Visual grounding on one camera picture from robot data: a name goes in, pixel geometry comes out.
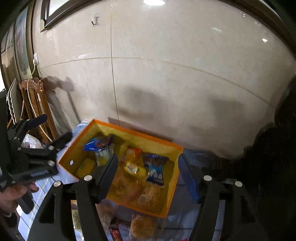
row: tile grout line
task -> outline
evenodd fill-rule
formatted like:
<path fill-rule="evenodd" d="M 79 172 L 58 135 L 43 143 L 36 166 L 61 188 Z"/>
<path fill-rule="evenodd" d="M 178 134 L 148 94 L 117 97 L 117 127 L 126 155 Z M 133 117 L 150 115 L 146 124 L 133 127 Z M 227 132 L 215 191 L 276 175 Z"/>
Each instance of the tile grout line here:
<path fill-rule="evenodd" d="M 76 59 L 76 60 L 70 60 L 70 61 L 65 61 L 65 62 L 61 62 L 61 63 L 56 63 L 56 64 L 52 64 L 52 65 L 48 65 L 48 66 L 45 66 L 45 67 L 42 67 L 40 69 L 43 69 L 43 68 L 47 68 L 47 67 L 50 67 L 50 66 L 53 66 L 53 65 L 58 65 L 58 64 L 64 64 L 64 63 L 69 63 L 69 62 L 74 62 L 74 61 L 80 61 L 80 60 L 89 60 L 89 59 L 109 59 L 111 58 L 111 63 L 112 63 L 112 76 L 113 76 L 113 85 L 114 85 L 114 94 L 115 94 L 115 84 L 114 84 L 114 74 L 113 74 L 113 59 L 138 59 L 138 60 L 146 60 L 146 61 L 155 61 L 153 59 L 145 59 L 145 58 L 140 58 L 140 57 L 113 57 L 112 56 L 112 39 L 111 39 L 111 57 L 96 57 L 96 58 L 84 58 L 84 59 Z M 208 75 L 211 75 L 211 76 L 214 76 L 218 79 L 221 79 L 221 80 L 224 80 L 230 84 L 233 84 L 234 86 L 236 87 L 239 87 L 247 92 L 249 92 L 250 94 L 254 95 L 255 97 L 257 97 L 258 99 L 262 100 L 263 102 L 265 102 L 266 104 L 268 104 L 269 106 L 273 107 L 273 108 L 276 108 L 275 106 L 273 106 L 270 102 L 268 102 L 267 100 L 265 100 L 264 98 L 262 98 L 261 96 L 259 96 L 258 94 L 252 92 L 251 90 L 227 79 L 227 78 L 224 78 L 224 77 L 221 77 L 219 75 L 216 75 L 216 74 L 212 74 L 210 72 L 207 72 L 207 71 L 204 71 L 202 69 L 198 69 L 198 68 L 195 68 L 195 67 L 191 67 L 191 66 L 187 66 L 187 65 L 182 65 L 182 64 L 178 64 L 178 63 L 173 63 L 173 62 L 168 62 L 168 61 L 163 61 L 163 60 L 160 60 L 160 62 L 163 62 L 163 63 L 166 63 L 166 64 L 172 64 L 172 65 L 177 65 L 177 66 L 180 66 L 180 67 L 183 67 L 183 68 L 189 68 L 189 69 L 194 69 L 194 70 L 197 70 L 199 72 L 202 72 L 202 73 L 205 73 L 205 74 L 208 74 Z"/>
<path fill-rule="evenodd" d="M 116 113 L 117 113 L 118 125 L 120 126 L 119 116 L 118 116 L 118 109 L 117 109 L 117 101 L 116 101 L 116 93 L 115 93 L 114 71 L 113 71 L 113 59 L 112 59 L 112 7 L 113 7 L 113 4 L 111 4 L 111 17 L 110 17 L 111 67 L 112 67 L 112 79 L 113 79 L 113 88 L 114 88 L 114 97 L 115 97 Z"/>

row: white wall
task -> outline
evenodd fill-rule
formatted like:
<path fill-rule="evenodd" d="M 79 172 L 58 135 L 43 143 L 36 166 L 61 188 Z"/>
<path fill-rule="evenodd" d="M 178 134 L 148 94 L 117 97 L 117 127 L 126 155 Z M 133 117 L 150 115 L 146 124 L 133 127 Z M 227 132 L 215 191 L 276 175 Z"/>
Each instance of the white wall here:
<path fill-rule="evenodd" d="M 33 45 L 61 131 L 82 119 L 119 121 L 235 156 L 273 120 L 295 74 L 295 60 L 270 30 L 217 0 L 158 7 L 105 0 L 40 33 L 41 2 Z"/>

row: plastic wrapper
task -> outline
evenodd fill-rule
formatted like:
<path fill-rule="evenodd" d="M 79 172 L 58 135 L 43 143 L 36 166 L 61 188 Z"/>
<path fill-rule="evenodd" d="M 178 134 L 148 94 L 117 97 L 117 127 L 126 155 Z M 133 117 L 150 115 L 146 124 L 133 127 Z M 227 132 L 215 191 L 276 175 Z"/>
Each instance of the plastic wrapper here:
<path fill-rule="evenodd" d="M 130 237 L 135 240 L 147 240 L 154 237 L 157 222 L 150 216 L 134 215 L 131 221 Z"/>
<path fill-rule="evenodd" d="M 123 241 L 118 227 L 109 228 L 113 241 Z"/>
<path fill-rule="evenodd" d="M 136 162 L 138 156 L 141 154 L 142 150 L 139 148 L 128 147 L 125 156 L 122 158 L 120 163 L 125 162 Z"/>
<path fill-rule="evenodd" d="M 113 135 L 100 136 L 91 139 L 83 148 L 85 151 L 101 151 L 108 148 L 113 140 Z"/>
<path fill-rule="evenodd" d="M 124 170 L 135 178 L 145 178 L 146 170 L 134 163 L 128 162 L 124 165 Z"/>
<path fill-rule="evenodd" d="M 76 176 L 82 178 L 85 175 L 89 175 L 93 172 L 94 168 L 96 166 L 96 162 L 92 159 L 85 158 L 81 166 L 76 172 Z"/>
<path fill-rule="evenodd" d="M 126 231 L 129 231 L 131 223 L 124 221 L 120 218 L 114 217 L 111 221 L 111 225 L 115 225 L 116 227 L 119 227 L 120 229 L 124 229 Z"/>
<path fill-rule="evenodd" d="M 124 203 L 128 203 L 141 195 L 144 182 L 144 178 L 132 177 L 123 167 L 119 167 L 114 176 L 112 188 L 117 195 L 121 196 Z"/>
<path fill-rule="evenodd" d="M 109 158 L 114 153 L 114 144 L 111 143 L 106 149 L 95 151 L 97 166 L 102 166 L 107 163 Z"/>
<path fill-rule="evenodd" d="M 41 142 L 34 136 L 26 134 L 25 138 L 22 141 L 22 147 L 33 148 L 33 149 L 44 149 Z"/>
<path fill-rule="evenodd" d="M 107 230 L 111 220 L 114 218 L 116 207 L 112 206 L 107 200 L 103 200 L 100 204 L 96 204 L 96 210 L 101 220 L 102 226 Z"/>
<path fill-rule="evenodd" d="M 163 166 L 167 160 L 168 160 L 168 157 L 166 156 L 160 156 L 153 153 L 143 154 L 143 163 L 144 163 L 144 166 L 146 167 L 148 167 L 150 164 L 152 164 L 153 167 Z"/>
<path fill-rule="evenodd" d="M 168 160 L 168 157 L 159 156 L 152 153 L 143 154 L 144 166 L 149 167 L 147 181 L 158 184 L 160 186 L 164 185 L 163 182 L 163 165 Z"/>
<path fill-rule="evenodd" d="M 143 193 L 138 199 L 138 204 L 151 211 L 159 211 L 163 206 L 164 186 L 145 182 Z"/>

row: window frame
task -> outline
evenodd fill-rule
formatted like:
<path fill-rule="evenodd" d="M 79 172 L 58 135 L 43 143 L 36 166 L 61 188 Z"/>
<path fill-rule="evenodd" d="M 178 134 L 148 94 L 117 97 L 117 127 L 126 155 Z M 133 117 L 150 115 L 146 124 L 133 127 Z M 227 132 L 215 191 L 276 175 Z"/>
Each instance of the window frame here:
<path fill-rule="evenodd" d="M 93 3 L 103 0 L 69 0 L 49 16 L 50 0 L 43 0 L 40 13 L 40 32 L 52 28 L 54 25 Z"/>

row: finger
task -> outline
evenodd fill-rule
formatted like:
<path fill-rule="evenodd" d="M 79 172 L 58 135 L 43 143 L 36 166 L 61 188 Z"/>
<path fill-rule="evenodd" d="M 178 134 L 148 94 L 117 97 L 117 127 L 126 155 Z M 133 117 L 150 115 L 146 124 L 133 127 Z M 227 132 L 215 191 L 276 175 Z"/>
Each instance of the finger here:
<path fill-rule="evenodd" d="M 39 191 L 39 187 L 37 187 L 35 183 L 30 184 L 30 189 L 32 190 L 32 193 Z"/>
<path fill-rule="evenodd" d="M 14 201 L 22 196 L 24 196 L 27 192 L 27 188 L 24 185 L 13 185 L 6 188 L 1 196 L 4 200 Z"/>

